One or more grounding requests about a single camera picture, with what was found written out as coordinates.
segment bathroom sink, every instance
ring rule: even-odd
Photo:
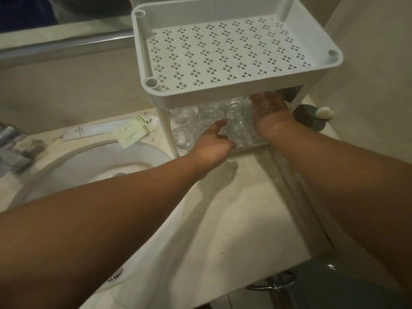
[[[137,142],[122,149],[118,142],[101,142],[71,152],[34,175],[17,193],[9,208],[71,187],[161,165],[172,158],[155,146]],[[157,232],[96,292],[121,283],[155,260],[180,223],[184,199]]]

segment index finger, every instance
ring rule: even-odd
[[[220,132],[220,130],[227,124],[227,119],[221,119],[218,121],[215,121],[213,124],[211,124],[211,126],[205,131],[203,132],[203,134],[218,134]]]

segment white soap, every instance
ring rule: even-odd
[[[315,112],[315,117],[317,119],[331,119],[332,116],[333,116],[333,111],[327,106],[318,108],[317,111]]]

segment faucet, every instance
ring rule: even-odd
[[[30,153],[13,148],[25,137],[16,128],[0,123],[0,177],[8,171],[21,174],[33,164],[34,158]]]

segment round hole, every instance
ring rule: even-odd
[[[136,15],[137,18],[145,17],[146,16],[146,11],[138,10],[138,11],[136,11],[135,15]]]
[[[329,55],[332,57],[338,57],[338,53],[335,50],[329,50]]]
[[[145,80],[145,85],[148,88],[156,88],[159,85],[159,81],[154,77],[149,77]]]

